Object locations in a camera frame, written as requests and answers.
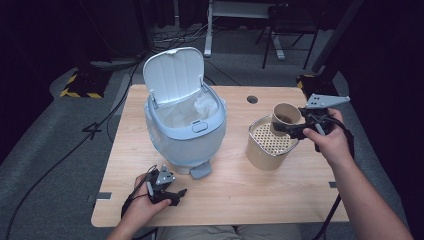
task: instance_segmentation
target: wooden table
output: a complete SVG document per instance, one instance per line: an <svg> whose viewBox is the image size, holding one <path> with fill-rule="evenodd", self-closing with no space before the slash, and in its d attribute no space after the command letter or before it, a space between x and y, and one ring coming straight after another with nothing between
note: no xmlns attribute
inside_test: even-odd
<svg viewBox="0 0 424 240"><path fill-rule="evenodd" d="M150 226L322 222L336 199L331 188L333 173L313 143L302 140L276 170L255 168L246 157L248 128L271 113L277 103L297 107L306 103L298 88L213 87L227 104L227 132L213 158L212 173L200 180L179 175L156 151L144 117L148 96L145 85L131 87L112 147L100 192L111 198L97 200L92 216L96 227L116 226L121 206L134 187L135 178L152 165L166 164L176 180L167 191L188 192L176 207L168 207ZM256 96L251 104L248 96ZM332 221L348 221L341 203Z"/></svg>

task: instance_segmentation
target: table hole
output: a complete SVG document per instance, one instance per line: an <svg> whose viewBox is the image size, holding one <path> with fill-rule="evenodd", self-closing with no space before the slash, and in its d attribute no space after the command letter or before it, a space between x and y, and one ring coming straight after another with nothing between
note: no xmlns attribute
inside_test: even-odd
<svg viewBox="0 0 424 240"><path fill-rule="evenodd" d="M251 104L255 104L255 103L257 103L258 102L258 98L257 97L255 97L255 96L248 96L247 97L247 101L249 102L249 103L251 103Z"/></svg>

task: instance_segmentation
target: beige container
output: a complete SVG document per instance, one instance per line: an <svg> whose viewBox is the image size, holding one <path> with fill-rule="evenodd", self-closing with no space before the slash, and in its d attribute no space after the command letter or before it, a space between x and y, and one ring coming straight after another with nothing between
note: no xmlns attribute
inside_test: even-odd
<svg viewBox="0 0 424 240"><path fill-rule="evenodd" d="M265 116L250 125L246 154L253 166L262 170L274 170L299 143L289 135L276 136L270 131L271 116Z"/></svg>

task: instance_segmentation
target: chair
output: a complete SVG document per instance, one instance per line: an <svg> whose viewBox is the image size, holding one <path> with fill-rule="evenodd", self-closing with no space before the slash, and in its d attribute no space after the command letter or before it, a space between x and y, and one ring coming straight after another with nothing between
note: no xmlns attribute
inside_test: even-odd
<svg viewBox="0 0 424 240"><path fill-rule="evenodd" d="M270 50L269 44L274 36L279 35L296 35L299 36L291 45L291 47L273 50L300 50L308 51L303 69L306 68L309 57L311 56L312 48L314 47L315 40L318 35L318 25L315 23L309 11L303 7L291 5L288 3L276 3L274 6L268 8L268 24L262 29L261 34L256 40L256 44L261 39L265 29L269 27L268 40L265 49L264 61L262 69L265 68L268 51ZM293 48L294 45L302 38L304 34L313 34L311 45L307 49Z"/></svg>

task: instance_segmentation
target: right hand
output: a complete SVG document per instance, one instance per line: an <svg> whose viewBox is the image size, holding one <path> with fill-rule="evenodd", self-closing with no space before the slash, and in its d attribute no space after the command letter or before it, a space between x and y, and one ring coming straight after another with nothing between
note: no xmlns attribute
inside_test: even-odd
<svg viewBox="0 0 424 240"><path fill-rule="evenodd" d="M328 112L332 117L343 122L343 117L340 111L329 108ZM323 136L309 128L304 129L303 134L319 146L322 155L327 159L328 163L332 167L343 163L343 160L345 159L352 158L343 129L337 125L335 125L333 131L326 136Z"/></svg>

